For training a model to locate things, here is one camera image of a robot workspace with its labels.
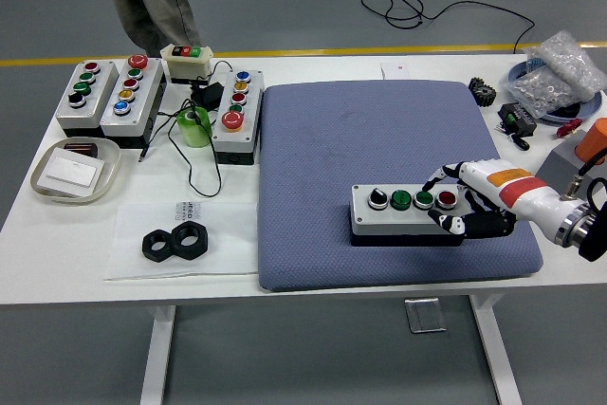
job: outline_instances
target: plastic bag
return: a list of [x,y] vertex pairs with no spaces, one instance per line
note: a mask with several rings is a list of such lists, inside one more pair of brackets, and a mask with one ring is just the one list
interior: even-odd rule
[[579,102],[575,89],[547,66],[506,82],[505,87],[537,119]]
[[535,51],[537,57],[573,88],[578,101],[589,101],[607,87],[607,75],[597,68],[566,30],[537,46]]

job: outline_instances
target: gray floor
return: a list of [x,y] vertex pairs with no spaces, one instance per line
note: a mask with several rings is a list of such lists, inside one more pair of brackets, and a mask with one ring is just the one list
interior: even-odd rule
[[[424,0],[436,14],[456,0]],[[607,37],[604,0],[477,0],[536,27]],[[416,30],[388,28],[359,0],[191,0],[215,52],[513,44],[526,22],[456,8]],[[110,0],[0,0],[0,64],[137,49]],[[607,51],[590,50],[607,71]],[[0,220],[9,213],[73,65],[0,66]],[[525,404],[604,403],[605,289],[505,297],[498,322]],[[235,304],[178,316],[168,403],[495,403],[465,298],[444,301],[447,334],[408,333],[402,302]],[[0,403],[137,403],[151,315],[144,309],[0,310]]]

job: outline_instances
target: yellow floor line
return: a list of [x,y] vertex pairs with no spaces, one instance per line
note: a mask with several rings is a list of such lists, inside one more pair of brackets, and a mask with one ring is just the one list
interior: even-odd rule
[[[518,49],[536,46],[537,43],[522,43]],[[583,48],[607,48],[607,42],[579,42]],[[215,58],[252,58],[252,57],[304,57],[304,56],[362,56],[362,55],[406,55],[438,53],[474,53],[474,52],[510,52],[512,45],[443,45],[443,46],[388,46],[388,47],[341,47],[328,49],[278,49],[261,51],[217,52]],[[85,60],[125,59],[128,56],[88,56],[48,59],[9,59],[0,60],[1,66],[36,65],[74,65]]]

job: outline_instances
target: green tape roll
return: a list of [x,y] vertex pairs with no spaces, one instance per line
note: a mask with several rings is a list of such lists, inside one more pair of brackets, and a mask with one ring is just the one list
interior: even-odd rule
[[205,147],[211,143],[210,136],[212,131],[211,123],[209,122],[209,114],[204,108],[199,106],[196,106],[196,114],[200,118],[200,123],[202,124],[202,127],[204,127],[204,130],[209,133],[208,135],[202,127],[196,123],[192,109],[187,109],[186,111],[179,113],[179,116],[177,116],[177,125],[179,125],[181,135],[189,147]]

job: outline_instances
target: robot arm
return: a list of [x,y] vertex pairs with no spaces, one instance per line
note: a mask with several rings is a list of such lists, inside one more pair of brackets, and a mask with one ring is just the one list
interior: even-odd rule
[[502,160],[468,161],[436,170],[424,191],[446,177],[458,179],[458,190],[473,212],[455,217],[437,210],[429,216],[444,230],[468,239],[507,236],[517,220],[535,223],[543,235],[564,248],[576,246],[594,261],[607,250],[607,204],[597,212],[575,195],[560,196],[528,171]]

